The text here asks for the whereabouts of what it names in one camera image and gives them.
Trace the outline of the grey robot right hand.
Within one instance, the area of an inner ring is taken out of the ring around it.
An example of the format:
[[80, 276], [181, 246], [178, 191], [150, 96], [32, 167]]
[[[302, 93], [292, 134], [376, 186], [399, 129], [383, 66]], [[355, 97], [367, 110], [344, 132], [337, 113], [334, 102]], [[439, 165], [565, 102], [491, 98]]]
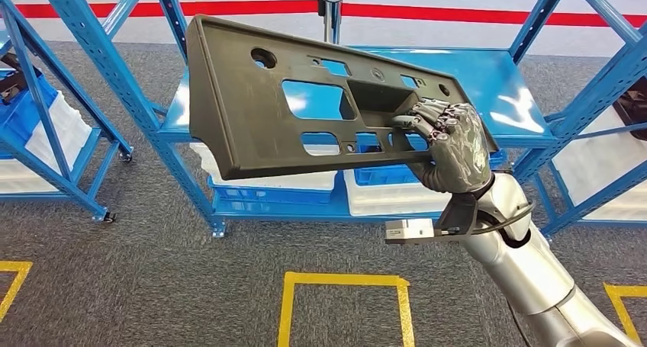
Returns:
[[480, 191], [491, 183], [488, 142], [472, 105], [425, 98], [394, 116], [391, 124], [397, 151], [413, 149], [407, 131], [427, 141], [430, 159], [407, 166], [428, 189], [462, 194]]

